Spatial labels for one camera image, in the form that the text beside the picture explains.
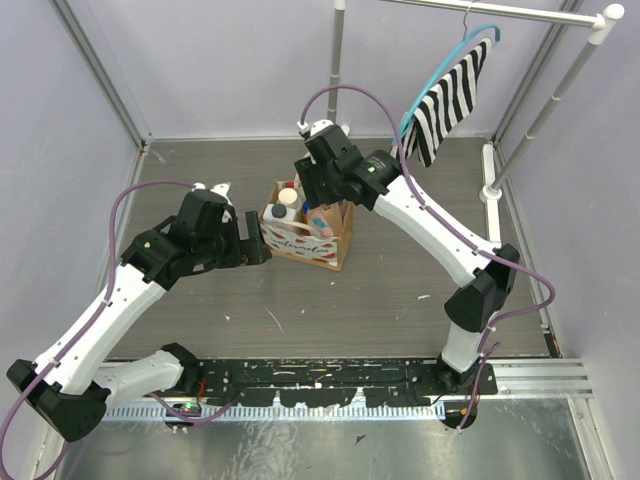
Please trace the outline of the pink cap lotion bottle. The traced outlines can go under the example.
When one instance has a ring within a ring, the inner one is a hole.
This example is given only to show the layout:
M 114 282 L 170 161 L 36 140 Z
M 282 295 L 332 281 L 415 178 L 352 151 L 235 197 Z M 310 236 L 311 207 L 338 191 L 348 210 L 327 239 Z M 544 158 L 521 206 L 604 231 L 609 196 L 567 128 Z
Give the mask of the pink cap lotion bottle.
M 305 235 L 317 238 L 339 237 L 345 228 L 347 208 L 346 201 L 339 201 L 308 209 L 304 214 L 307 225 Z

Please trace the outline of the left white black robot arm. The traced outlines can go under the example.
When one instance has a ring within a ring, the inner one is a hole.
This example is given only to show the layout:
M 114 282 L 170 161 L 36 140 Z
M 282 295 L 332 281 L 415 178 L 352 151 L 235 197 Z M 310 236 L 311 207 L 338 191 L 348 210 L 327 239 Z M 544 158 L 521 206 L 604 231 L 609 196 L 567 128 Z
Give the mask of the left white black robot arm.
M 110 250 L 106 286 L 61 338 L 9 367 L 21 401 L 65 441 L 83 439 L 108 411 L 139 397 L 165 390 L 188 396 L 199 387 L 200 361 L 177 343 L 119 367 L 102 363 L 179 280 L 270 259 L 258 213 L 246 213 L 242 238 L 228 191 L 226 183 L 190 185 L 176 214 L 136 235 L 123 253 Z

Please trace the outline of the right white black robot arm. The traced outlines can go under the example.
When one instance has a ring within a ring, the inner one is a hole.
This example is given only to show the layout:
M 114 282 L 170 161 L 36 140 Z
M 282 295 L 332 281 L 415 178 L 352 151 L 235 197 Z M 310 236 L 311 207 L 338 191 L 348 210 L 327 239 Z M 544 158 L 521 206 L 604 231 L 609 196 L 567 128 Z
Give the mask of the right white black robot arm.
M 437 365 L 442 388 L 462 393 L 477 373 L 488 323 L 513 289 L 509 265 L 518 262 L 519 252 L 475 237 L 433 201 L 422 205 L 425 194 L 410 190 L 399 161 L 388 152 L 363 155 L 330 120 L 298 128 L 309 154 L 294 166 L 310 207 L 342 200 L 364 206 L 407 233 L 457 285 L 444 305 L 451 324 Z

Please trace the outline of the cream cap bottle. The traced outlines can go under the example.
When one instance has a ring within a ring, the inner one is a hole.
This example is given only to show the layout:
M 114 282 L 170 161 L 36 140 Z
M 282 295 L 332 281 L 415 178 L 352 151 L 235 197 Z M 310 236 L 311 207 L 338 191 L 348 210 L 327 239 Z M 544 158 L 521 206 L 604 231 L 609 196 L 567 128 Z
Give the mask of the cream cap bottle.
M 295 188 L 285 187 L 278 192 L 278 203 L 291 208 L 295 211 L 299 211 L 303 205 L 303 200 Z

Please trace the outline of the white bottle grey cap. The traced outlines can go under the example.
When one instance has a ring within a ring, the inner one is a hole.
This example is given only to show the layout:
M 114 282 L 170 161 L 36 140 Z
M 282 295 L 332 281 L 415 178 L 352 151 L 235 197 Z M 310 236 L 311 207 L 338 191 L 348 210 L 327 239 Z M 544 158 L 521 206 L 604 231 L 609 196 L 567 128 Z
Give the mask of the white bottle grey cap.
M 298 233 L 299 228 L 295 225 L 298 220 L 298 212 L 290 207 L 279 203 L 269 203 L 263 213 L 263 221 L 272 227 Z

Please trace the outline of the black white striped cloth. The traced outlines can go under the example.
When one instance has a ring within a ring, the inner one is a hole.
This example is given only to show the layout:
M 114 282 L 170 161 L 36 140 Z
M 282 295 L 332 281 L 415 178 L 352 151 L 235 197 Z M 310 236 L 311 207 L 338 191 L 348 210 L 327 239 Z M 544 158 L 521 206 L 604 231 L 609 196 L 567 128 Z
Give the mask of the black white striped cloth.
M 407 159 L 416 153 L 424 167 L 431 166 L 445 138 L 473 112 L 478 80 L 491 49 L 491 39 L 483 38 L 426 91 L 402 135 Z

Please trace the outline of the blue clothes hanger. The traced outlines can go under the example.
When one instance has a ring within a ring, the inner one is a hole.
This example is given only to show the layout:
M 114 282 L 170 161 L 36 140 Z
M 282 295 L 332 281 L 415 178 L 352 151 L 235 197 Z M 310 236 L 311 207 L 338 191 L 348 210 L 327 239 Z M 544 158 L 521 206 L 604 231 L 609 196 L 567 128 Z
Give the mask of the blue clothes hanger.
M 461 41 L 453 48 L 453 50 L 445 57 L 445 59 L 441 62 L 441 64 L 436 68 L 434 73 L 431 75 L 431 77 L 424 84 L 423 88 L 418 93 L 418 95 L 415 97 L 415 99 L 412 102 L 412 104 L 410 105 L 409 109 L 407 110 L 407 112 L 403 116 L 403 118 L 401 120 L 401 123 L 400 123 L 400 127 L 399 127 L 399 131 L 400 131 L 401 134 L 406 134 L 407 133 L 407 131 L 409 129 L 409 126 L 410 126 L 410 122 L 411 122 L 411 118 L 413 116 L 413 113 L 418 108 L 421 100 L 427 94 L 428 90 L 431 87 L 433 87 L 436 84 L 436 82 L 446 73 L 447 69 L 452 64 L 454 59 L 460 54 L 460 52 L 475 37 L 477 37 L 481 33 L 485 32 L 485 31 L 488 31 L 488 30 L 492 30 L 494 32 L 494 42 L 495 43 L 499 43 L 500 39 L 501 39 L 501 29 L 496 24 L 485 24 L 485 25 L 482 25 L 482 26 L 472 30 L 471 32 L 469 32 L 468 29 L 464 30 L 464 34 L 462 36 Z

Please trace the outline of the metal clothes rack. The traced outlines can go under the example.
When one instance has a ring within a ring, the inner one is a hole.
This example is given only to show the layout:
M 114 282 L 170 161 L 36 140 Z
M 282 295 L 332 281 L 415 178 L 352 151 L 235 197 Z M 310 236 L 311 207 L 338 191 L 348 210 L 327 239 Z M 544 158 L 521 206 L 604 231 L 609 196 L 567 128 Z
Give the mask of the metal clothes rack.
M 489 1 L 418 1 L 416 4 L 427 8 L 461 11 L 464 14 L 476 13 L 491 17 L 534 21 L 548 25 L 548 29 L 516 88 L 495 133 L 491 139 L 486 141 L 482 150 L 483 186 L 479 191 L 479 198 L 484 203 L 488 239 L 493 243 L 498 243 L 501 241 L 499 203 L 504 196 L 508 176 L 552 115 L 562 97 L 581 73 L 597 47 L 604 43 L 617 22 L 623 18 L 625 8 L 619 3 L 612 3 L 600 13 L 587 15 L 579 12 L 579 8 L 582 6 L 580 1 L 563 1 L 557 11 L 508 6 Z M 501 152 L 501 146 L 509 130 L 514 125 L 534 87 L 541 79 L 568 27 L 581 27 L 590 31 L 584 47 L 560 80 L 549 100 L 541 108 L 530 127 L 519 140 L 511 156 L 506 160 L 496 161 L 495 156 Z

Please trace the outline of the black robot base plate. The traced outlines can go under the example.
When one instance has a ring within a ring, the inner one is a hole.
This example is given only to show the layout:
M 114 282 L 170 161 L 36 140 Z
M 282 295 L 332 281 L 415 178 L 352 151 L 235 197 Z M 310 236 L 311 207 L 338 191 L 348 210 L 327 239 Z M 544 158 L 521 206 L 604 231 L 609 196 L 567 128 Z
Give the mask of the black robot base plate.
M 188 387 L 173 387 L 161 398 L 201 395 L 210 406 L 228 403 L 246 407 L 345 407 L 358 394 L 365 406 L 377 408 L 429 406 L 433 397 L 495 395 L 493 366 L 484 366 L 461 384 L 433 359 L 216 359 L 203 360 Z

